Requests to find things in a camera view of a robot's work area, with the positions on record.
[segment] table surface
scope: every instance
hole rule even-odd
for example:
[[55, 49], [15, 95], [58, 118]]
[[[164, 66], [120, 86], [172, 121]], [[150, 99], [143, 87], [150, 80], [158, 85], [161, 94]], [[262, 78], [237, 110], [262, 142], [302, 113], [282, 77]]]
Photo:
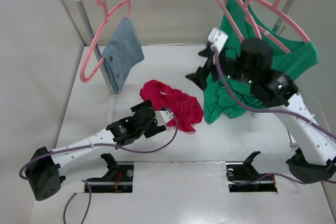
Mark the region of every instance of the table surface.
[[[131, 115], [130, 107], [142, 102], [140, 89], [152, 79], [197, 97], [203, 106], [202, 91], [184, 78], [204, 64], [205, 59], [197, 56], [202, 48], [144, 46], [145, 60], [132, 68], [120, 95], [108, 94], [100, 72], [86, 84], [77, 75], [57, 147], [91, 136], [107, 123]], [[96, 63], [93, 57], [88, 69]], [[110, 150], [118, 161], [140, 161], [134, 163], [133, 193], [94, 194], [85, 223], [334, 223], [320, 183], [303, 186], [276, 177], [278, 193], [228, 192], [223, 161], [241, 161], [253, 151], [263, 152], [254, 162], [260, 173], [289, 175], [284, 163], [290, 155], [289, 137], [274, 115], [245, 113], [233, 120], [221, 116], [215, 123], [203, 121], [195, 129], [194, 134], [179, 131], [169, 147], [155, 154]], [[155, 149], [167, 142], [173, 131], [141, 138], [130, 147]], [[68, 208], [67, 223], [80, 223], [88, 200], [81, 182], [36, 202], [29, 223], [63, 223], [64, 206], [75, 192], [79, 194]]]

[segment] crumpled red fabric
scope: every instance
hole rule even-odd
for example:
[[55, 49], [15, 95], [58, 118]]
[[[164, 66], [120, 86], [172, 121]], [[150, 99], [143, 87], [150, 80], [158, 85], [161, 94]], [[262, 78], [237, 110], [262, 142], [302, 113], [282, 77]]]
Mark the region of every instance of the crumpled red fabric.
[[[151, 100], [155, 110], [163, 107], [171, 109], [179, 122], [178, 128], [181, 131], [196, 132], [192, 125], [202, 121], [203, 110], [196, 97], [191, 97], [162, 82], [156, 80], [146, 82], [140, 90], [140, 96], [143, 100]], [[167, 126], [173, 125], [175, 126], [174, 120], [167, 124]]]

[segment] garment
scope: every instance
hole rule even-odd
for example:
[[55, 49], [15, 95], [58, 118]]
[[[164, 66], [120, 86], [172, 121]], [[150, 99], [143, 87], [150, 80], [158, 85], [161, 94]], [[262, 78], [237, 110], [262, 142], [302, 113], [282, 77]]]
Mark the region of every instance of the garment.
[[[255, 38], [256, 36], [253, 29], [250, 24], [245, 22], [244, 12], [237, 2], [235, 0], [228, 0], [226, 8], [235, 20], [243, 37]], [[271, 29], [269, 29], [257, 18], [250, 6], [249, 10], [258, 25], [270, 32], [291, 50], [291, 53], [285, 54], [271, 40], [262, 35], [263, 39], [269, 43], [274, 50], [274, 57], [272, 61], [273, 69], [285, 72], [294, 81], [307, 69], [318, 63], [318, 53], [312, 42], [305, 44], [303, 41], [294, 41], [280, 37], [279, 35], [273, 33]], [[241, 43], [230, 22], [225, 16], [222, 19], [220, 29], [229, 35], [225, 47], [234, 48], [238, 53], [240, 53]], [[234, 50], [228, 50], [226, 56], [234, 58], [236, 57], [235, 54]], [[219, 80], [212, 82], [212, 77], [209, 75], [206, 82], [207, 88], [204, 91], [204, 119], [207, 123], [213, 123], [221, 113], [226, 114], [229, 118], [237, 118], [245, 113], [245, 110], [235, 103]], [[232, 79], [227, 79], [227, 82], [231, 87], [231, 90], [234, 91], [236, 96], [243, 103], [256, 109], [265, 108], [261, 101], [250, 94], [250, 86], [248, 84]]]
[[115, 94], [121, 93], [131, 68], [144, 59], [140, 41], [129, 18], [125, 17], [101, 54]]
[[[140, 90], [143, 100], [151, 100], [155, 110], [167, 107], [174, 112], [178, 129], [184, 132], [196, 132], [193, 124], [200, 123], [203, 118], [203, 110], [196, 97], [191, 97], [181, 90], [173, 89], [162, 82], [151, 80], [146, 82]], [[175, 125], [170, 121], [167, 126]]]

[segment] gray-blue garment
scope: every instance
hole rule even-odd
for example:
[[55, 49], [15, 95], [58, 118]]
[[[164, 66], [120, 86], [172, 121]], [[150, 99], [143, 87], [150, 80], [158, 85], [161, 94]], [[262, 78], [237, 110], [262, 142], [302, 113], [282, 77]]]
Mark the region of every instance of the gray-blue garment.
[[101, 54], [115, 94], [121, 93], [131, 68], [144, 59], [140, 41], [129, 18], [125, 17]]

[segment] green cloth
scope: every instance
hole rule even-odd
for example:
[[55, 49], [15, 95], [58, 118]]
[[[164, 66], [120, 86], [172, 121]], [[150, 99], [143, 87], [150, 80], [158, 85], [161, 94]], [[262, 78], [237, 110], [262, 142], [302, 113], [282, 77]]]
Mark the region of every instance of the green cloth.
[[[232, 15], [243, 37], [255, 38], [256, 36], [253, 32], [253, 29], [250, 24], [245, 22], [244, 12], [237, 2], [235, 0], [228, 0], [226, 8]], [[275, 36], [291, 50], [291, 53], [285, 54], [285, 52], [276, 46], [271, 40], [263, 36], [263, 39], [267, 41], [267, 43], [269, 43], [274, 50], [274, 57], [272, 62], [273, 69], [283, 71], [292, 80], [296, 80], [303, 72], [319, 62], [318, 53], [312, 42], [305, 44], [303, 41], [293, 41], [280, 37], [279, 35], [273, 33], [267, 26], [265, 26], [256, 17], [250, 7], [249, 10], [258, 25], [263, 27], [266, 31], [269, 31], [273, 36]], [[239, 38], [225, 16], [223, 16], [220, 29], [229, 35], [225, 47], [235, 48], [236, 51], [240, 53]], [[234, 58], [234, 50], [228, 50], [227, 56]], [[227, 79], [227, 81], [241, 102], [255, 109], [265, 109], [262, 102], [251, 95], [250, 86], [248, 84], [232, 79]], [[213, 123], [222, 113], [226, 114], [229, 118], [237, 118], [245, 113], [246, 110], [240, 107], [232, 99], [219, 80], [212, 82], [212, 77], [209, 75], [206, 82], [207, 88], [204, 91], [204, 119], [207, 123]]]

